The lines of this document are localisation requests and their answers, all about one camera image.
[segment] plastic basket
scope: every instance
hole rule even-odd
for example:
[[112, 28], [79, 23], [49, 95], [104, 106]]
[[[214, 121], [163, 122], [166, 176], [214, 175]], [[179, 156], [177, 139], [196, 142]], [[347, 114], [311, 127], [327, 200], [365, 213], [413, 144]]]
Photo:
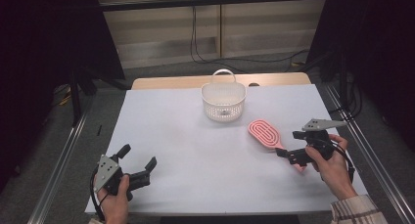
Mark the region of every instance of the plastic basket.
[[[232, 74], [233, 82], [214, 82], [214, 77], [222, 72]], [[210, 78], [210, 83], [202, 86], [202, 98], [205, 114], [212, 120], [228, 122], [241, 116], [247, 88], [236, 81], [235, 74], [228, 69], [217, 70]]]

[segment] metal rail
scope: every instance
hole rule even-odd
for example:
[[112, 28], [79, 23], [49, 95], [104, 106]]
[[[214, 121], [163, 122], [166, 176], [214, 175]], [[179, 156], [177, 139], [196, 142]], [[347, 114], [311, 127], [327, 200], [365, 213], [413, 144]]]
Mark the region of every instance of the metal rail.
[[[326, 90], [329, 93], [330, 98], [332, 99], [335, 106], [339, 108], [342, 104], [339, 100], [340, 95], [335, 89], [335, 87], [326, 86]], [[341, 110], [340, 113], [342, 118], [351, 118], [351, 114], [349, 112]], [[369, 142], [363, 135], [363, 132], [360, 130], [359, 126], [354, 121], [354, 119], [348, 122], [347, 127], [351, 135], [353, 136], [357, 146], [359, 147], [360, 151], [363, 153], [366, 161], [369, 163], [369, 166], [372, 168], [375, 176], [378, 178], [378, 181], [380, 182], [382, 188], [384, 189], [385, 193], [390, 199], [397, 214], [400, 216], [402, 223], [415, 223], [414, 212], [408, 204], [405, 196], [399, 190], [397, 185], [393, 182], [388, 172], [385, 170], [378, 156], [376, 156], [375, 152], [373, 151], [372, 146], [369, 144]]]
[[72, 128], [67, 142], [65, 143], [64, 149], [62, 150], [61, 156], [55, 165], [49, 181], [43, 190], [43, 193], [36, 204], [27, 224], [41, 224], [45, 221], [48, 214], [49, 208], [55, 195], [58, 192], [59, 184], [61, 183], [62, 177], [64, 176], [67, 168], [70, 156], [73, 152], [73, 148], [76, 146], [77, 139], [82, 131], [83, 125], [86, 120], [86, 115], [89, 113], [94, 96], [87, 99], [86, 108], [81, 116], [79, 122]]

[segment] hand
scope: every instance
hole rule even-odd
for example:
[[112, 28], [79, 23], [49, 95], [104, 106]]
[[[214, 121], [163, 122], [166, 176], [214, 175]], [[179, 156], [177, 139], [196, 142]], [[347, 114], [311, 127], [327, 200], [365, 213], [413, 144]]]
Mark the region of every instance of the hand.
[[[347, 140], [334, 134], [329, 134], [329, 138], [339, 144], [346, 151]], [[314, 159], [313, 166], [320, 172], [324, 182], [339, 200], [344, 200], [357, 196], [351, 185], [346, 169], [346, 160], [338, 152], [334, 151], [330, 159], [324, 159], [314, 148], [305, 147], [306, 153]]]
[[128, 218], [128, 199], [127, 189], [129, 186], [129, 176], [124, 175], [118, 186], [116, 196], [108, 195], [107, 190], [101, 189], [98, 194], [98, 200], [101, 201], [101, 207], [106, 218], [107, 224], [126, 224]]

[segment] cable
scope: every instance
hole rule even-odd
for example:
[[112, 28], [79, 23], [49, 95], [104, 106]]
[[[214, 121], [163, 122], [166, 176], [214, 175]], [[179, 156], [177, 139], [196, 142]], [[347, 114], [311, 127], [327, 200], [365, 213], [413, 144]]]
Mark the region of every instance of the cable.
[[97, 172], [98, 172], [98, 165], [94, 168], [91, 179], [89, 181], [89, 194], [91, 196], [92, 202], [94, 203], [95, 211], [97, 212], [98, 218], [100, 218], [101, 221], [105, 221], [104, 212], [101, 210], [101, 204], [99, 205], [97, 204], [97, 201], [95, 200], [95, 194], [94, 194], [94, 180], [95, 180], [95, 175], [97, 174]]
[[350, 121], [358, 117], [363, 109], [363, 97], [362, 97], [361, 89], [357, 85], [355, 80], [351, 82], [351, 87], [348, 92], [349, 92], [349, 96], [348, 96], [347, 105], [340, 106], [337, 109], [329, 111], [329, 113], [334, 113], [338, 111], [348, 111], [350, 116], [346, 116], [343, 118], [343, 120], [346, 120], [346, 121]]
[[[358, 34], [359, 34], [359, 31], [362, 29], [362, 26], [363, 26], [363, 24], [364, 24], [364, 22], [366, 20], [366, 17], [368, 15], [368, 11], [369, 11], [369, 8], [370, 8], [372, 2], [373, 2], [373, 0], [368, 0], [367, 1], [367, 4], [366, 4], [366, 6], [364, 8], [363, 16], [361, 17], [361, 20], [357, 21], [357, 18], [356, 17], [354, 17], [354, 19], [352, 20], [352, 22], [351, 22], [351, 24], [350, 24], [349, 27], [351, 27], [354, 23], [357, 23], [358, 26], [357, 26], [357, 30], [356, 30], [355, 34], [353, 35], [353, 37], [351, 39], [349, 39], [348, 44], [353, 44], [355, 42], [355, 40], [357, 39]], [[350, 47], [350, 45], [348, 45], [348, 46], [346, 46], [345, 50], [347, 50], [347, 48], [348, 49], [351, 49], [352, 47]], [[359, 99], [360, 99], [359, 108], [357, 109], [357, 112], [355, 112], [356, 111], [356, 108], [357, 108], [357, 103], [356, 103], [355, 109], [350, 113], [351, 116], [345, 117], [344, 120], [349, 121], [349, 120], [355, 119], [361, 113], [362, 105], [363, 105], [363, 102], [362, 102], [363, 99], [362, 99], [362, 96], [361, 96], [360, 88], [358, 86], [357, 86], [357, 91], [359, 93]], [[351, 88], [351, 92], [352, 92], [352, 95], [354, 97], [354, 90], [353, 90], [353, 88]], [[338, 108], [336, 110], [333, 110], [332, 112], [337, 112], [337, 111], [340, 111], [340, 110], [343, 110], [343, 109], [344, 109], [344, 107], [341, 106], [340, 108]]]
[[331, 142], [331, 144], [330, 144], [330, 143], [328, 143], [324, 140], [316, 139], [316, 138], [308, 138], [308, 140], [317, 141], [319, 143], [322, 143], [322, 144], [324, 144], [328, 147], [333, 148], [336, 152], [338, 152], [340, 155], [342, 155], [345, 158], [346, 162], [347, 162], [347, 173], [348, 173], [348, 177], [350, 178], [350, 182], [353, 182], [353, 174], [354, 174], [355, 168], [354, 168], [353, 163], [351, 162], [350, 158], [348, 158], [348, 156], [346, 154], [346, 151], [338, 143]]
[[315, 58], [313, 61], [307, 63], [304, 67], [302, 67], [299, 71], [300, 72], [308, 72], [311, 69], [315, 68], [317, 66], [318, 63], [328, 59], [329, 57], [331, 57], [335, 52], [333, 51], [328, 51], [326, 52], [324, 55], [321, 55], [317, 58]]
[[[201, 59], [201, 61], [195, 60], [195, 58], [193, 56], [193, 46], [195, 46], [196, 55], [199, 57], [199, 59]], [[191, 43], [190, 43], [190, 55], [192, 57], [192, 60], [196, 64], [218, 64], [218, 65], [231, 67], [231, 68], [233, 68], [235, 70], [238, 70], [240, 72], [243, 72], [243, 73], [247, 73], [246, 71], [244, 71], [242, 69], [238, 69], [236, 67], [232, 67], [230, 65], [220, 63], [219, 61], [245, 61], [245, 62], [270, 64], [270, 63], [278, 63], [278, 62], [283, 62], [283, 61], [286, 61], [286, 60], [290, 60], [290, 64], [291, 64], [292, 58], [294, 58], [295, 56], [297, 56], [299, 54], [306, 53], [308, 51], [309, 51], [308, 49], [303, 49], [303, 50], [300, 50], [300, 51], [294, 53], [293, 55], [291, 55], [289, 57], [286, 57], [286, 58], [283, 58], [283, 59], [278, 59], [278, 60], [270, 60], [270, 61], [261, 61], [261, 60], [252, 60], [252, 59], [243, 59], [243, 58], [224, 58], [224, 59], [213, 59], [213, 60], [207, 61], [199, 54], [199, 51], [198, 51], [197, 35], [196, 35], [196, 7], [193, 7], [193, 25], [192, 25], [192, 39], [191, 39]]]
[[100, 201], [100, 206], [103, 204], [103, 201], [107, 198], [107, 196], [109, 195], [110, 193], [107, 193], [104, 197], [103, 197], [103, 199]]

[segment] striped sleeve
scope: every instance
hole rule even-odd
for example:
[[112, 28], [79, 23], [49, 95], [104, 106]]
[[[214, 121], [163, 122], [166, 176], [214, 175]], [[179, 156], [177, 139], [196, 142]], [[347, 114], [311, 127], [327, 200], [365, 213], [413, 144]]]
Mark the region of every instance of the striped sleeve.
[[100, 221], [98, 221], [97, 219], [95, 219], [95, 218], [91, 218], [91, 220], [89, 220], [89, 223], [88, 224], [103, 224], [102, 222], [100, 222]]
[[388, 223], [369, 196], [357, 196], [332, 203], [332, 223]]

